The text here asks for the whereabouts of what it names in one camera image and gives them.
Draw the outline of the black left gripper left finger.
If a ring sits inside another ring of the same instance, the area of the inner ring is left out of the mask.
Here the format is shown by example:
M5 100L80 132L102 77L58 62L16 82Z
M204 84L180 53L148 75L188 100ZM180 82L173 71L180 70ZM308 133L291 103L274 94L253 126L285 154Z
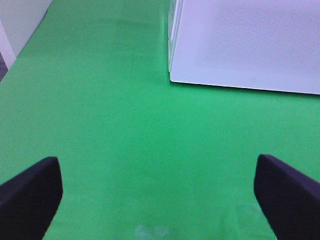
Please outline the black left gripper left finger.
M46 157L0 186L0 238L41 240L63 197L59 160Z

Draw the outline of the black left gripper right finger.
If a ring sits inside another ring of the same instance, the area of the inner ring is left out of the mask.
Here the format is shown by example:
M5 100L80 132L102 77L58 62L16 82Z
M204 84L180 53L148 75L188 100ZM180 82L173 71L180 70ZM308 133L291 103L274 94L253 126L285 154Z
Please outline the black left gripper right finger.
M278 240L320 238L320 184L280 159L257 159L254 195Z

